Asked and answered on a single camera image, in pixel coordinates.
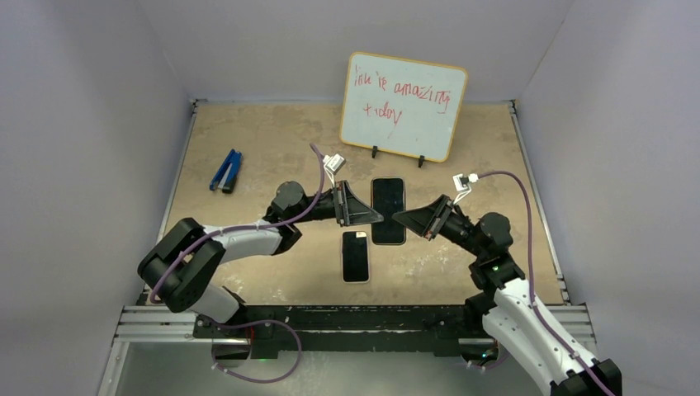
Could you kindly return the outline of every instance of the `blue stapler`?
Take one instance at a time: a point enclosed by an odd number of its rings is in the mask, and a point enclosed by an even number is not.
[[[219,187],[226,194],[234,192],[236,177],[239,174],[241,160],[243,155],[240,151],[231,149],[229,155],[226,156],[224,163],[221,164],[219,170],[216,171],[214,178],[211,179],[209,189],[214,191]]]

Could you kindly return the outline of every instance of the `table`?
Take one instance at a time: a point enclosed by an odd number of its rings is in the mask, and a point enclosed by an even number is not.
[[[192,135],[167,220],[166,230],[179,219],[200,224],[246,224],[260,219],[276,188],[298,181],[307,195],[319,183],[316,157],[341,153],[347,163],[337,180],[370,202],[375,177],[402,177],[406,207],[425,206],[441,194],[455,195],[452,175],[508,170],[527,184],[527,169],[508,106],[465,105],[461,109],[450,156],[444,163],[426,162],[343,144],[339,138],[341,106],[335,104],[203,104],[198,106]],[[232,195],[209,191],[211,178],[226,154],[244,154]],[[490,211],[510,219],[511,253],[527,272],[527,217],[522,193],[508,177],[493,176],[475,184],[460,206],[476,220]],[[534,261],[537,293],[547,304],[562,297],[542,219],[533,208]],[[370,246],[371,281],[346,284],[341,278],[340,239],[334,221],[298,225],[304,234],[289,251],[275,257],[247,257],[219,267],[214,283],[239,293],[250,304],[461,304],[479,291],[468,266],[473,256],[444,238],[432,242],[408,232],[401,246]]]

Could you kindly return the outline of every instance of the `gray floor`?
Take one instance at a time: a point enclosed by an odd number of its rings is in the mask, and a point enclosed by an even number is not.
[[[481,374],[457,358],[429,353],[305,352],[296,373],[276,384],[250,384],[211,370],[206,344],[132,344],[118,395],[460,395],[538,396],[515,360]],[[294,361],[247,361],[241,374],[272,378]]]

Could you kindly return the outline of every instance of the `smartphone screen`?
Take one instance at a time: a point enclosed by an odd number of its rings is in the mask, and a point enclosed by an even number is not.
[[[374,223],[372,242],[375,245],[400,245],[406,242],[406,228],[391,216],[406,210],[404,180],[398,177],[382,177],[372,180],[372,208],[384,216],[384,221]]]
[[[369,281],[370,262],[367,254],[367,233],[362,231],[343,233],[342,244],[343,281]]]

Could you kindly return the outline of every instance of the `yellow whiteboard frame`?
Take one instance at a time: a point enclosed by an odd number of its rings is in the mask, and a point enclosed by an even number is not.
[[[450,157],[450,151],[452,151],[452,141],[455,138],[455,132],[457,129],[457,120],[459,120],[459,113],[461,111],[461,104],[464,101],[464,92],[466,92],[466,83],[469,81],[469,73],[466,71],[466,69],[460,68],[459,66],[452,66],[450,64],[435,64],[433,62],[425,62],[425,61],[416,60],[416,59],[399,58],[397,56],[372,54],[370,52],[361,52],[361,51],[353,52],[350,55],[350,59],[348,60],[348,76],[345,78],[345,93],[343,94],[343,113],[340,115],[340,141],[345,143],[345,144],[351,145],[351,146],[363,147],[365,149],[368,149],[368,148],[372,149],[372,146],[367,146],[365,144],[350,143],[350,142],[346,142],[345,140],[343,140],[343,120],[345,119],[345,100],[348,98],[348,87],[350,85],[350,76],[352,73],[352,57],[355,55],[369,55],[369,56],[375,56],[377,58],[401,60],[401,61],[410,62],[413,64],[427,64],[429,66],[438,66],[440,68],[454,68],[454,69],[460,70],[464,73],[464,87],[461,88],[459,107],[457,107],[457,113],[455,114],[455,124],[452,126],[452,135],[450,135],[450,144],[447,146],[447,155],[443,159],[425,158],[426,161],[431,161],[434,163],[444,163],[445,161],[447,161],[447,158]],[[418,156],[418,155],[413,155],[413,154],[408,154],[408,153],[399,153],[397,151],[391,151],[391,150],[382,150],[380,148],[377,148],[377,151],[381,151],[382,153],[399,154],[399,155],[403,155],[405,157],[411,157],[411,158],[420,158],[420,156]]]

